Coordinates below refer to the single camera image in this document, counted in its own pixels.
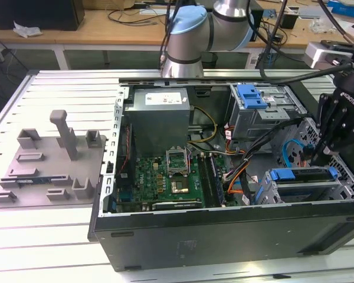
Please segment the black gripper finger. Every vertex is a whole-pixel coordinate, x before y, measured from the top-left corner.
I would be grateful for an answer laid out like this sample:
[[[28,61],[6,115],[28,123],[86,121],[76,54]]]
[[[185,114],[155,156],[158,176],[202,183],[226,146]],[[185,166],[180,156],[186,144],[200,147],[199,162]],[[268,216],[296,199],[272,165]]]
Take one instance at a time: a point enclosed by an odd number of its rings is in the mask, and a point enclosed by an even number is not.
[[[325,166],[332,156],[338,155],[341,151],[354,149],[354,126],[343,126],[346,123],[342,120],[338,123],[336,119],[318,117],[316,127],[319,130],[319,141],[314,150],[314,165]]]
[[[319,131],[319,141],[312,154],[311,166],[325,166],[332,158],[329,142],[332,138],[330,126],[332,123],[332,112],[335,106],[333,94],[321,94],[317,109],[316,124],[316,128]]]

